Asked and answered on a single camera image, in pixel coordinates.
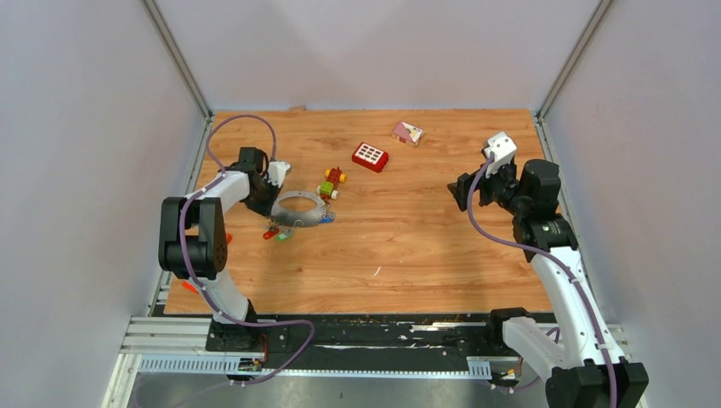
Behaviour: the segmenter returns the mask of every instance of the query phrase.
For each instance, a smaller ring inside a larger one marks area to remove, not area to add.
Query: wooden tabletop
[[[219,113],[215,123],[235,113]],[[517,144],[519,169],[527,160],[543,157],[529,111],[253,113],[273,124],[276,158],[292,164],[284,190],[315,191],[331,167],[340,167],[348,178],[332,201],[336,220],[296,229],[287,241],[264,240],[268,220],[242,204],[226,214],[226,232],[233,236],[227,266],[259,313],[452,313],[515,306],[551,310],[522,251],[480,236],[446,188],[482,164],[480,148],[499,131]],[[401,120],[425,130],[418,147],[390,137]],[[381,173],[351,161],[360,142],[390,154]],[[270,153],[268,128],[253,119],[236,120],[211,142],[225,164],[237,160],[241,146]],[[216,172],[206,156],[199,185]],[[287,207],[306,204],[289,202]],[[476,207],[474,213],[490,233],[513,240],[510,214],[496,205]],[[167,313],[208,311],[199,295],[173,281]]]

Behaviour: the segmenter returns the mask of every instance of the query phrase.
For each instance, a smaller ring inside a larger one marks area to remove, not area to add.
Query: white grid on red box
[[[358,150],[355,152],[356,157],[360,157],[366,162],[370,162],[373,164],[378,164],[378,160],[381,159],[382,155],[382,150],[376,149],[375,147],[366,143],[361,144]]]

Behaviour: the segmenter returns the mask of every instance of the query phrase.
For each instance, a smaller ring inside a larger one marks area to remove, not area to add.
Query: gray ring
[[[292,197],[303,197],[315,202],[315,208],[308,211],[293,211],[281,206],[281,201]],[[313,227],[326,216],[326,203],[315,193],[308,191],[286,191],[278,196],[270,210],[270,221],[286,227]]]

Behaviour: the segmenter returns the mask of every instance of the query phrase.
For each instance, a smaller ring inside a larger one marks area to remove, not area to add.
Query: gray floor
[[[186,408],[413,408],[504,407],[547,408],[543,386],[511,395],[490,391],[483,382],[376,378],[277,377],[248,386],[227,387],[222,376],[146,374],[136,380],[129,407],[170,408],[187,400]],[[208,387],[219,386],[198,395]]]

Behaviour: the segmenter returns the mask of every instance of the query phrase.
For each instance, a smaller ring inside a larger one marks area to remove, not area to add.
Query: metal corner post
[[[608,14],[611,5],[613,5],[614,2],[615,0],[599,0],[596,9],[591,14],[591,18],[583,28],[581,35],[576,41],[576,45],[573,46],[571,54],[569,54],[563,64],[563,67],[556,77],[553,86],[551,86],[546,98],[543,100],[543,104],[541,104],[541,108],[538,110],[536,117],[539,122],[543,122],[545,120],[551,108],[554,106],[561,89],[563,89],[565,83],[568,81],[568,78],[571,76],[571,73],[573,73],[576,68],[576,64],[583,56],[588,44],[593,39],[593,36],[596,34],[596,31],[599,29],[601,23],[603,23],[605,16]]]
[[[203,97],[203,94],[201,92],[200,87],[198,86],[198,83],[196,82],[196,79],[193,77],[193,74],[190,72],[188,63],[185,62],[185,58],[183,57],[183,54],[180,52],[180,48],[178,47],[178,44],[175,42],[175,39],[173,38],[173,34],[170,32],[170,29],[168,28],[165,19],[162,17],[162,12],[160,10],[160,7],[158,7],[157,1],[156,0],[139,0],[139,1],[140,1],[140,4],[143,5],[145,12],[148,14],[148,18],[150,19],[150,22],[156,28],[156,32],[157,32],[158,36],[160,37],[162,44],[165,46],[167,53],[170,55],[170,58],[173,60],[175,67],[178,68],[178,73],[183,78],[183,82],[185,82],[185,86],[188,88],[188,92],[190,92],[190,96],[193,98],[193,101],[196,103],[198,110],[206,118],[206,121],[209,121],[210,116],[213,114],[210,110],[210,106],[207,104],[207,101]]]

